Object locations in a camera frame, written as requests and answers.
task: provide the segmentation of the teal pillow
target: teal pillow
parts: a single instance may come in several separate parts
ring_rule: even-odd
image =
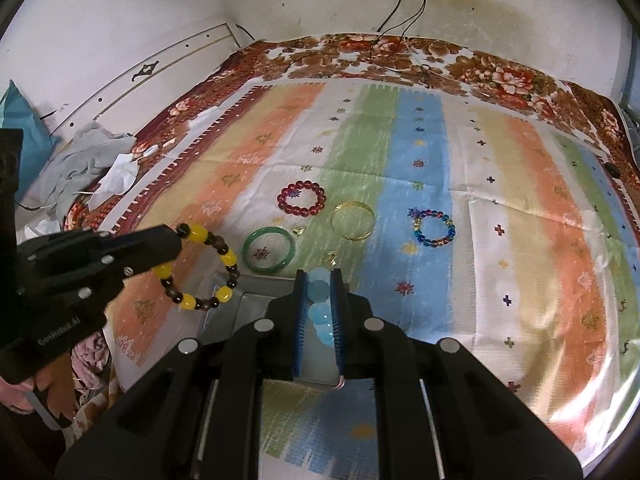
[[[9,81],[9,88],[0,100],[0,128],[23,131],[20,185],[15,194],[15,199],[20,201],[44,168],[59,139],[49,135],[13,81]]]

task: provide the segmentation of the gray cloth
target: gray cloth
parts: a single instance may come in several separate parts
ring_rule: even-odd
[[[42,171],[34,195],[42,205],[56,203],[56,216],[62,224],[78,191],[110,168],[118,154],[129,153],[135,142],[129,134],[113,135],[98,123],[87,124]]]

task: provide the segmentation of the beaded bracelet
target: beaded bracelet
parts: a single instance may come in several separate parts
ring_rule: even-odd
[[[174,284],[173,265],[171,263],[162,264],[154,267],[153,272],[160,278],[160,283],[164,286],[164,293],[184,310],[209,310],[210,308],[217,308],[220,303],[229,301],[234,293],[233,289],[238,286],[240,272],[238,271],[238,259],[225,243],[225,239],[222,236],[212,234],[200,224],[192,226],[180,224],[175,229],[175,232],[180,238],[210,245],[218,250],[220,260],[225,264],[226,272],[229,273],[229,279],[226,285],[221,286],[210,300],[201,300],[200,298],[194,298],[191,294],[183,294]]]
[[[291,193],[300,191],[301,189],[310,189],[313,191],[318,199],[316,205],[311,207],[298,207],[287,204],[287,198]],[[324,209],[324,203],[326,202],[326,195],[324,189],[320,187],[317,182],[311,182],[310,180],[297,181],[295,184],[289,184],[287,187],[283,187],[278,195],[278,207],[282,209],[286,214],[293,214],[296,216],[315,216]]]
[[[453,223],[453,220],[445,215],[442,211],[435,211],[431,209],[427,209],[426,211],[410,211],[410,215],[414,217],[414,236],[418,240],[419,243],[424,245],[425,247],[441,247],[443,245],[447,245],[449,242],[453,241],[453,238],[456,237],[456,226]],[[427,216],[431,216],[434,218],[440,218],[447,226],[447,236],[444,238],[438,238],[437,240],[429,240],[425,235],[422,234],[422,219]]]

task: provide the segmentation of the green stripe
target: green stripe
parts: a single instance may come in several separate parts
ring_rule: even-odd
[[[366,241],[351,242],[332,230],[331,215],[335,207],[348,200],[364,202],[375,210],[382,192],[389,140],[396,119],[399,89],[369,86],[358,96],[356,112],[346,118],[338,130],[326,165],[318,182],[324,187],[326,208],[309,222],[298,239],[296,256],[288,269],[311,270],[329,267],[327,254],[336,254],[337,266],[345,280],[351,281],[364,257]],[[345,215],[340,220],[343,232],[363,234],[360,214]]]
[[[621,241],[622,237],[618,230],[618,224],[610,212],[607,199],[600,192],[600,187],[591,176],[588,165],[582,160],[580,151],[573,142],[566,142],[560,139],[559,144],[569,163],[568,166],[574,170],[575,176],[582,186],[582,190],[587,196],[587,199],[591,205],[596,206],[596,213],[604,229],[611,234],[611,238],[605,239],[605,244],[609,257],[609,270],[613,279],[613,287],[616,291],[616,300],[626,300],[626,307],[629,310],[627,314],[632,314],[632,316],[625,316],[625,319],[632,320],[626,323],[622,323],[621,317],[618,316],[618,334],[620,341],[637,340],[640,338],[640,329],[634,320],[638,319],[638,297],[636,296],[636,288],[633,278],[631,277],[631,268],[626,260],[625,245]],[[572,166],[571,161],[577,161],[578,164]],[[637,346],[630,346],[624,358],[619,360],[620,380],[622,382],[625,382],[629,377],[636,374],[639,360],[640,353],[638,353]],[[631,391],[626,395],[620,405],[616,420],[612,422],[612,428],[615,428],[620,423],[620,418],[622,418],[631,407],[636,392],[636,388],[631,388]]]

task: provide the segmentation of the gold bangle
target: gold bangle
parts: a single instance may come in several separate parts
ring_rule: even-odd
[[[373,232],[373,228],[376,226],[376,214],[374,213],[373,209],[370,208],[364,202],[357,202],[355,200],[347,200],[347,202],[342,202],[341,204],[338,204],[335,207],[334,212],[331,215],[331,229],[333,229],[334,231],[336,230],[335,227],[334,227],[335,214],[338,211],[340,211],[340,209],[345,209],[347,207],[359,207],[361,209],[364,209],[364,211],[368,212],[371,215],[371,217],[373,218],[373,225],[371,226],[371,229],[366,234],[364,234],[362,236],[350,237],[350,236],[343,235],[343,234],[341,234],[340,236],[342,238],[344,238],[345,240],[350,240],[351,242],[358,242],[360,240],[364,240],[366,238],[369,238],[369,235]]]

